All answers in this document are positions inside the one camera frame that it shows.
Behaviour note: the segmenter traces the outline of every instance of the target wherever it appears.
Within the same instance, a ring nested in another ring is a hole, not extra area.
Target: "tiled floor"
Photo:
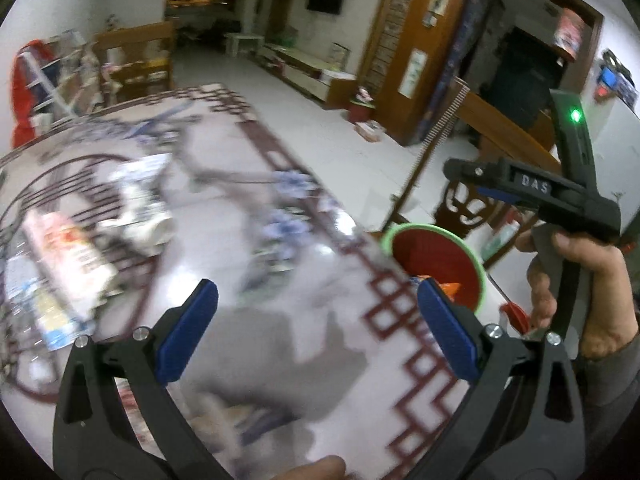
[[[390,196],[404,186],[420,146],[403,148],[390,137],[366,142],[344,119],[344,111],[322,109],[252,60],[233,59],[192,45],[179,50],[174,61],[177,86],[220,82],[242,94],[262,122],[311,168],[351,216],[367,229],[380,229],[390,208]],[[461,138],[440,146],[404,215],[414,222],[432,223],[431,214],[446,184],[444,162],[450,157],[473,160],[477,154],[478,150]],[[530,310],[530,289],[524,276],[530,261],[531,256],[512,251],[492,271],[510,300],[526,310]]]

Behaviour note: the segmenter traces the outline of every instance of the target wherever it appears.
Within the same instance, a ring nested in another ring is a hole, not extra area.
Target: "table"
[[[162,151],[174,154],[161,194],[177,235],[157,257],[108,254],[128,287],[96,337],[152,326],[209,278],[218,312],[173,391],[220,462],[265,479],[340,454],[361,478],[400,478],[466,384],[448,369],[407,277],[241,96],[222,85],[167,91],[15,150],[1,161],[0,228],[23,203],[62,210],[91,233],[122,206],[110,171]],[[297,236],[289,259],[267,242],[287,232]],[[277,268],[265,272],[265,254],[278,255]],[[497,319],[495,294],[482,322]],[[61,369],[67,356],[56,356]],[[24,368],[2,402],[51,464],[55,396],[34,391]]]
[[[242,32],[228,32],[225,34],[226,38],[226,54],[231,57],[238,57],[238,51],[240,49],[241,41],[257,41],[258,47],[256,50],[260,50],[264,45],[264,36],[258,34],[243,34]]]

